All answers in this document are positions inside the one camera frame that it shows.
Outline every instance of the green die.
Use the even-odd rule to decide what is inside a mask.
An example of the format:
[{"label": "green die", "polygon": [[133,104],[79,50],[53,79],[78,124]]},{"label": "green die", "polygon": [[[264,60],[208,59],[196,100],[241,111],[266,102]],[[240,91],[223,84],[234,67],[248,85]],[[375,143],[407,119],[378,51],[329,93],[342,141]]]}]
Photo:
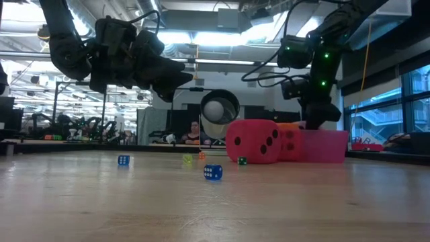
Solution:
[{"label": "green die", "polygon": [[190,154],[182,155],[182,161],[185,164],[191,164],[193,162],[193,156]]},{"label": "green die", "polygon": [[239,165],[248,165],[248,161],[246,157],[238,157],[237,158],[237,163]]}]

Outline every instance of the ball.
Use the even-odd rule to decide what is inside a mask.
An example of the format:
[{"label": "ball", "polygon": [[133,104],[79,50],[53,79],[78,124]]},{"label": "ball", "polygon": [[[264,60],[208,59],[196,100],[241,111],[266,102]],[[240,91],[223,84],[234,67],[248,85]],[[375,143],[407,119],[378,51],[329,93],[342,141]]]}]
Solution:
[{"label": "ball", "polygon": [[218,121],[224,114],[224,107],[218,101],[210,101],[204,106],[203,112],[208,121]]}]

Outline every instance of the ceiling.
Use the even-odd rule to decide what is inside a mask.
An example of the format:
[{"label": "ceiling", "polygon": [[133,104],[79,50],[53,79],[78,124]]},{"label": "ceiling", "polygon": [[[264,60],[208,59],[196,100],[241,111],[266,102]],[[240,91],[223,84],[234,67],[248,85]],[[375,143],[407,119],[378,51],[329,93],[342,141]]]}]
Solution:
[{"label": "ceiling", "polygon": [[[37,0],[29,3],[5,3],[3,7],[2,28],[0,31],[0,50],[16,52],[49,52],[49,45],[41,41],[36,31],[45,22],[42,10]],[[116,19],[131,20],[148,8],[161,6],[161,29],[159,38],[166,45],[164,56],[169,58],[204,58],[210,60],[234,61],[265,61],[279,48],[286,11],[292,0],[244,0],[244,1],[211,1],[211,0],[67,0],[74,15],[74,23],[78,32],[85,36],[91,35],[92,26],[97,19],[107,15]],[[266,8],[273,21],[252,28],[249,18],[261,8]],[[337,8],[336,4],[303,3],[292,12],[288,23],[288,34],[303,35],[317,27],[330,12]],[[219,29],[207,33],[204,30],[214,30],[219,27],[218,12],[226,9],[237,9],[235,14],[245,16],[245,23],[238,23],[238,28],[229,30]],[[145,20],[143,25],[136,24],[139,29],[152,29],[153,20]],[[189,44],[197,43],[197,48],[190,48]],[[7,66],[7,72],[13,80],[12,95],[28,110],[35,104],[42,104],[43,100],[52,101],[55,81],[69,81],[56,69],[51,62],[28,60],[5,60],[2,65]],[[238,67],[234,65],[198,65],[188,64],[187,70],[206,72],[247,72],[252,67]],[[33,84],[32,76],[40,76],[42,84]],[[27,95],[28,90],[34,91],[34,96]],[[145,94],[145,100],[139,101],[136,95],[140,90],[127,90],[121,87],[109,86],[108,118],[115,114],[124,114],[128,124],[136,119],[136,108],[144,108],[151,104],[152,97]],[[85,93],[85,98],[76,97],[76,93]],[[88,86],[74,84],[64,87],[58,96],[59,109],[70,115],[100,116],[99,102],[103,96],[91,93]],[[52,104],[46,102],[42,111],[49,113]]]}]

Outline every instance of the window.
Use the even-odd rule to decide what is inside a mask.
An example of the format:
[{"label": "window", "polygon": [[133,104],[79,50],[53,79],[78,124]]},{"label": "window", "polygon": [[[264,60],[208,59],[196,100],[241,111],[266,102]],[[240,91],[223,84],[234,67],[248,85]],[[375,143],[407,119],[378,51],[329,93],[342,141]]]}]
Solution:
[{"label": "window", "polygon": [[430,131],[430,98],[420,99],[413,103],[415,132]]},{"label": "window", "polygon": [[[358,105],[359,108],[361,107],[366,107],[369,105],[373,105],[373,104],[380,104],[382,102],[385,101],[389,101],[389,100],[393,100],[393,99],[399,99],[402,95],[402,89],[400,87],[393,89],[391,91],[387,91],[386,93],[374,96],[370,99],[367,100],[363,100],[362,102],[360,102],[360,104]],[[357,105],[352,105],[350,106],[351,110],[355,110],[355,108],[357,107]]]},{"label": "window", "polygon": [[421,67],[411,72],[413,94],[429,91],[430,88],[430,65]]},{"label": "window", "polygon": [[383,143],[393,134],[403,132],[403,113],[400,104],[351,114],[352,138]]}]

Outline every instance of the person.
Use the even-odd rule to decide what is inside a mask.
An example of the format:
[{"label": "person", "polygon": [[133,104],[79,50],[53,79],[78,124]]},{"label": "person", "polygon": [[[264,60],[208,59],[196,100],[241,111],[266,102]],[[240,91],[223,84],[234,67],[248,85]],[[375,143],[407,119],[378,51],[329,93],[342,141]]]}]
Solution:
[{"label": "person", "polygon": [[200,142],[205,145],[210,145],[211,143],[209,136],[204,132],[200,132],[200,125],[197,121],[191,122],[191,132],[184,134],[181,141],[187,145],[197,145]]}]

